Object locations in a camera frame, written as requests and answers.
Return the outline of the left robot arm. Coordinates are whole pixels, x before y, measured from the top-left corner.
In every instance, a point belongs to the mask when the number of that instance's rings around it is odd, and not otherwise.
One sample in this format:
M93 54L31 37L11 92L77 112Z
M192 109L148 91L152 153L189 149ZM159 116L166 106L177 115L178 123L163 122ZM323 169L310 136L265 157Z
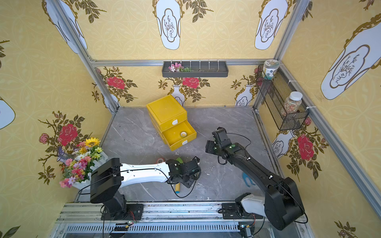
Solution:
M119 158L112 158L92 172L90 202L103 205L105 220L140 219L143 205L127 205L119 188L146 182L163 182L170 186L181 183L190 188L201 175L199 163L198 157L186 163L171 159L150 165L125 164Z

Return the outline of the yellow drawer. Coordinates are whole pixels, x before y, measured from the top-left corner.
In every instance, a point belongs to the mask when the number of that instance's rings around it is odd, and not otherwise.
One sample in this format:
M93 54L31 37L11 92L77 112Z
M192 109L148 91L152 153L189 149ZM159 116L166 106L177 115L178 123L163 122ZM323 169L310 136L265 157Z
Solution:
M181 132L183 131L187 133L186 137L181 137ZM178 125L164 131L162 134L164 136L164 141L169 146L171 151L175 151L183 145L186 145L196 139L197 136L197 132L188 120L185 120L184 122L181 122Z

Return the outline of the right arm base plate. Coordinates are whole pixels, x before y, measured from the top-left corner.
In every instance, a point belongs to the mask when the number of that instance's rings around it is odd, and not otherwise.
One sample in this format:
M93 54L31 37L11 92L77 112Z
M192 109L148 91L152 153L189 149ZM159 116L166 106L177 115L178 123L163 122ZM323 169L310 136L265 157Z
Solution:
M217 211L222 214L223 219L252 219L253 215L247 213L242 205L237 203L223 203Z

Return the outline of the red tape roll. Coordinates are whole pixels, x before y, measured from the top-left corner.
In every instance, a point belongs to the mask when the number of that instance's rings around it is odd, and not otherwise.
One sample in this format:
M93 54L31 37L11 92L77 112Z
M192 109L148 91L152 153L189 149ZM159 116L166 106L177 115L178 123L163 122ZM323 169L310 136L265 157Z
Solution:
M160 164L160 163L163 163L163 162L165 162L165 159L164 159L164 158L158 158L158 159L156 160L156 163L157 163L157 164Z

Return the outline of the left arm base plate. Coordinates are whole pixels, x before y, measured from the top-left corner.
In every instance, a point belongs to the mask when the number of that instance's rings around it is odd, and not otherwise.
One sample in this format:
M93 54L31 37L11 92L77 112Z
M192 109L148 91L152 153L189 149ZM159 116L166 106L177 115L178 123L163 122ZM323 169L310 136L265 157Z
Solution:
M127 204L121 212L111 214L108 210L102 211L102 221L117 221L117 220L134 220L140 221L143 215L143 204L133 203Z

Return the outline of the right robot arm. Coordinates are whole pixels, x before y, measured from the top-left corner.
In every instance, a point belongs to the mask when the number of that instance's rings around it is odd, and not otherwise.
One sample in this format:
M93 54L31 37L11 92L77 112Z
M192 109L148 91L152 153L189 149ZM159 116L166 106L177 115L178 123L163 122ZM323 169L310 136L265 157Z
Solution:
M239 201L245 212L266 217L280 231L306 214L297 185L291 178L282 178L265 168L244 146L232 143L226 129L218 127L212 136L214 140L207 142L205 152L242 170L264 192L264 197L249 194Z

